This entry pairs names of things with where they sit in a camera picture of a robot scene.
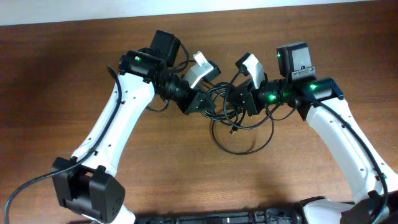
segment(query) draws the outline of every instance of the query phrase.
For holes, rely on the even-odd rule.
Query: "table surface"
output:
[[[0,204],[4,208],[14,189],[48,172],[57,156],[70,157],[113,89],[106,65],[116,68],[129,49],[148,47],[157,29],[216,62],[223,73],[215,82],[230,81],[245,52],[256,55],[269,79],[280,78],[276,47],[306,41],[317,77],[339,84],[359,126],[397,172],[397,10],[394,2],[378,1],[0,27]],[[177,61],[183,59],[180,51]],[[151,105],[163,102],[156,96]],[[317,195],[351,200],[337,163],[297,113],[277,122],[271,143],[250,156],[218,149],[209,124],[174,103],[163,113],[143,112],[116,176],[128,209],[195,213]],[[268,122],[233,136],[228,127],[216,127],[222,144],[235,151],[260,146],[270,131]],[[51,180],[24,190],[11,207],[12,223],[77,220],[84,218],[58,205]]]

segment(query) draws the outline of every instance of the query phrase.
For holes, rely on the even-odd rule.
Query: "white wall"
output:
[[[0,25],[352,1],[355,0],[0,0]]]

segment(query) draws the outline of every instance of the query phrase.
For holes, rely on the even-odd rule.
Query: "brown table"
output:
[[[10,193],[48,172],[57,156],[70,157],[92,129],[114,85],[106,65],[116,68],[129,49],[148,47],[157,29],[216,62],[223,73],[215,82],[230,81],[245,52],[256,55],[270,79],[280,78],[275,48],[306,41],[317,77],[335,79],[358,124],[397,172],[397,9],[394,2],[361,2],[0,27],[0,222]],[[180,51],[177,61],[183,59]],[[152,106],[162,105],[157,96]],[[297,113],[276,123],[272,142],[250,156],[218,149],[209,123],[174,103],[141,115],[116,176],[130,210],[240,210],[317,195],[351,200],[337,163]],[[260,146],[270,130],[266,123],[231,136],[226,126],[216,127],[220,141],[237,151]],[[51,180],[23,191],[11,207],[12,223],[74,220],[84,219],[59,207]]]

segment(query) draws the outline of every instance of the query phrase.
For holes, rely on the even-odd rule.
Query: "green light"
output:
[[[269,100],[272,101],[272,100],[276,99],[276,96],[275,95],[269,95],[268,98],[269,98]]]

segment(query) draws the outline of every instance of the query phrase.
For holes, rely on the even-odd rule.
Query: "tabletop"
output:
[[[57,156],[71,156],[113,89],[106,66],[117,68],[122,54],[148,47],[157,29],[214,61],[222,71],[215,82],[229,82],[246,52],[269,79],[281,78],[275,49],[306,41],[317,78],[335,80],[365,135],[398,172],[397,10],[393,1],[376,1],[0,27],[0,205],[48,172]],[[177,61],[183,60],[180,50]],[[150,105],[164,103],[156,96]],[[283,107],[275,117],[288,112]],[[352,200],[328,148],[298,113],[276,122],[270,144],[249,156],[218,149],[209,130],[208,118],[184,115],[175,103],[162,113],[143,112],[116,175],[127,208],[161,215],[261,209],[317,195]],[[270,131],[270,122],[234,135],[216,126],[233,151],[264,144]],[[10,216],[11,223],[84,220],[58,205],[51,180],[19,194]]]

